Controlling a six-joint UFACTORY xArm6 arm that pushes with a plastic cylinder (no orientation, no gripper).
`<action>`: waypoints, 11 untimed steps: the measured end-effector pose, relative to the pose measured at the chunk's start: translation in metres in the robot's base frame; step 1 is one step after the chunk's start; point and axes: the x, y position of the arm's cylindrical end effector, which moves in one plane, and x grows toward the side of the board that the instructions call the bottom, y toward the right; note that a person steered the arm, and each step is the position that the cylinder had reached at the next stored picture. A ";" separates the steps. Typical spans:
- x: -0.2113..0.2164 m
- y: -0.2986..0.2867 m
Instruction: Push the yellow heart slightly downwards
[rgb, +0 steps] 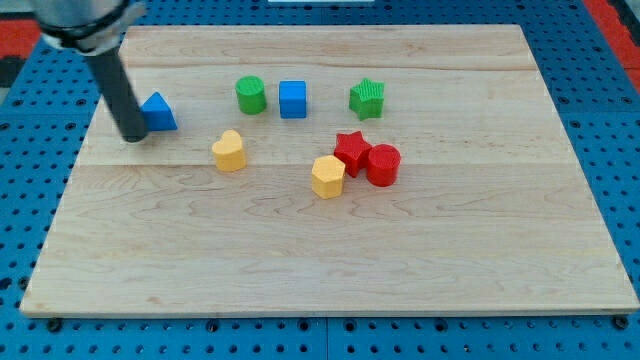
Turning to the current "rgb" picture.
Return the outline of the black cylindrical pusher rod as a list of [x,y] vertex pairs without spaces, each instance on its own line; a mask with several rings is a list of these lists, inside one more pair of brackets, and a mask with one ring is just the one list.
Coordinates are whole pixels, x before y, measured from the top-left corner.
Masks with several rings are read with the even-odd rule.
[[129,143],[143,140],[149,130],[118,49],[112,48],[99,55],[88,56],[86,62],[121,138]]

